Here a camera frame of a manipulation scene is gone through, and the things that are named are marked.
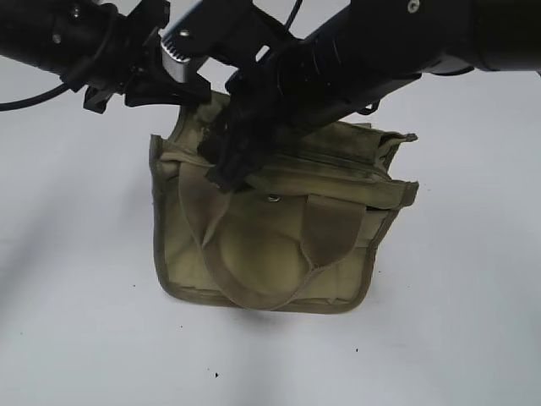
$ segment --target black cable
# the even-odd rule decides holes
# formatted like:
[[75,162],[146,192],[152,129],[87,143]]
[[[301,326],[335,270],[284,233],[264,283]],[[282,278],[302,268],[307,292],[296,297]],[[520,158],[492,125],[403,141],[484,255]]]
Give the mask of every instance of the black cable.
[[[105,6],[102,6],[102,7],[106,7],[106,6],[111,7],[111,18],[109,19],[109,25],[107,26],[107,32],[103,37],[103,41],[101,41],[100,46],[98,47],[96,53],[92,56],[92,58],[89,61],[86,61],[85,63],[81,64],[82,69],[76,69],[79,72],[77,72],[75,76],[71,78],[72,81],[76,79],[80,79],[83,75],[89,73],[90,69],[94,66],[96,61],[104,53],[107,47],[107,44],[112,38],[113,29],[118,17],[118,8],[114,5],[109,5],[109,4],[106,4]],[[67,85],[66,83],[62,83],[61,85],[55,87],[54,89],[51,89],[50,91],[46,91],[45,93],[41,93],[38,96],[33,96],[28,99],[19,100],[19,101],[11,101],[9,103],[0,103],[0,112],[11,112],[13,110],[20,110],[22,108],[37,106],[38,104],[48,102],[51,99],[54,99],[55,97],[58,97],[69,90],[70,90],[70,86]]]
[[48,102],[49,100],[62,95],[68,90],[69,86],[65,83],[62,83],[60,86],[57,86],[50,91],[46,91],[45,93],[31,97],[29,99],[11,101],[10,103],[0,103],[0,112],[10,112],[13,110],[19,110],[21,108],[36,106],[43,102]]
[[456,72],[448,72],[445,74],[435,74],[436,76],[458,76],[459,74],[469,74],[470,72],[474,71],[473,66],[468,66],[467,68],[457,70]]
[[291,14],[289,14],[289,18],[287,19],[284,26],[289,30],[293,24],[293,21],[297,17],[298,10],[301,9],[301,6],[303,5],[303,0],[297,0],[295,4],[293,5],[293,10],[291,10]]

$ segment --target olive green bag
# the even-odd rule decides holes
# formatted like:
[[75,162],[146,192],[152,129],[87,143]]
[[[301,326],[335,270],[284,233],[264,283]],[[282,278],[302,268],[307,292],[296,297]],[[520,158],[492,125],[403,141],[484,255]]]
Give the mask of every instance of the olive green bag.
[[391,180],[398,146],[415,135],[335,123],[283,148],[222,194],[197,154],[228,99],[181,111],[168,140],[153,136],[155,261],[175,298],[257,310],[338,313],[364,299],[379,243],[417,183]]

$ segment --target white surface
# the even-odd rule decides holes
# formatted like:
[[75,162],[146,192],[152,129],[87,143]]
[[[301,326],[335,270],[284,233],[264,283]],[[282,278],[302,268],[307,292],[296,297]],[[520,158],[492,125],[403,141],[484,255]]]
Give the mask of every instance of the white surface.
[[[260,3],[284,19],[292,2]],[[306,1],[296,34],[340,3]],[[3,102],[57,83],[5,59],[0,72]],[[535,74],[426,77],[385,100],[375,124],[420,136],[392,173],[421,190],[368,298],[336,316],[163,293],[147,153],[177,109],[117,97],[101,117],[81,97],[0,113],[1,405],[541,403]]]

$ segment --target screw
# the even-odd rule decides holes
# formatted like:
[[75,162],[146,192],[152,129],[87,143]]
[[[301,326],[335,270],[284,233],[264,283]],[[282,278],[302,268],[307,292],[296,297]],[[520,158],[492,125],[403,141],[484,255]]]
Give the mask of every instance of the screw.
[[81,15],[81,7],[79,7],[78,4],[74,4],[74,6],[72,7],[71,15],[74,19],[78,19]]
[[419,11],[419,8],[421,7],[421,0],[410,0],[410,2],[407,4],[407,11],[410,14],[415,14],[417,11]]

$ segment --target bag strap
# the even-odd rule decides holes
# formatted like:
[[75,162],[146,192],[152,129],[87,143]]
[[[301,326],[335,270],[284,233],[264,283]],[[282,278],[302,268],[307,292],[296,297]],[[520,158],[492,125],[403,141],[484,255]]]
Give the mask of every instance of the bag strap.
[[178,189],[192,235],[208,272],[233,303],[256,310],[275,310],[297,298],[329,266],[354,248],[366,206],[323,196],[309,196],[303,214],[301,250],[310,267],[300,284],[284,294],[262,294],[244,286],[227,268],[218,239],[213,238],[232,195],[222,194],[205,174],[208,168],[182,163]]

